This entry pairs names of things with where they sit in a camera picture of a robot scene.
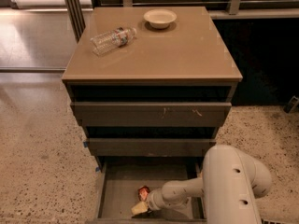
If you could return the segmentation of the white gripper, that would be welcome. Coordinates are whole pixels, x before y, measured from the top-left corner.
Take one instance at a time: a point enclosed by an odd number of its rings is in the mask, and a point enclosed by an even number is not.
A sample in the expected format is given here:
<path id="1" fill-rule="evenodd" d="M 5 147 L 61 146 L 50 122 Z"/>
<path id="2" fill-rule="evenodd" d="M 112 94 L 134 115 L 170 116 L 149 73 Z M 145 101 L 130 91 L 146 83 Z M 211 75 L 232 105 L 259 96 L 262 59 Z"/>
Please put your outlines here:
<path id="1" fill-rule="evenodd" d="M 165 209 L 166 207 L 167 207 L 167 203 L 163 198 L 162 190 L 155 189 L 148 194 L 145 202 L 141 201 L 137 203 L 131 208 L 131 211 L 132 214 L 135 216 L 135 215 L 147 213 L 149 209 L 152 211 L 156 211 L 156 210 Z"/>

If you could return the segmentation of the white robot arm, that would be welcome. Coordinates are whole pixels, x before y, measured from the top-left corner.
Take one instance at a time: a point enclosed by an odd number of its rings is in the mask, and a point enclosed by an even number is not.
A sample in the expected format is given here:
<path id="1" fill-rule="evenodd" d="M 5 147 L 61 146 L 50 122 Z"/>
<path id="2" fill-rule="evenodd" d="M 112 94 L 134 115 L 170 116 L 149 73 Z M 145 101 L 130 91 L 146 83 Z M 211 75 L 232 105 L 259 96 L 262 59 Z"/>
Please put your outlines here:
<path id="1" fill-rule="evenodd" d="M 272 176 L 261 161 L 236 147 L 216 145 L 207 151 L 200 176 L 169 181 L 150 192 L 139 189 L 131 212 L 180 209 L 191 197 L 201 197 L 207 224 L 262 224 L 256 200 L 271 186 Z"/>

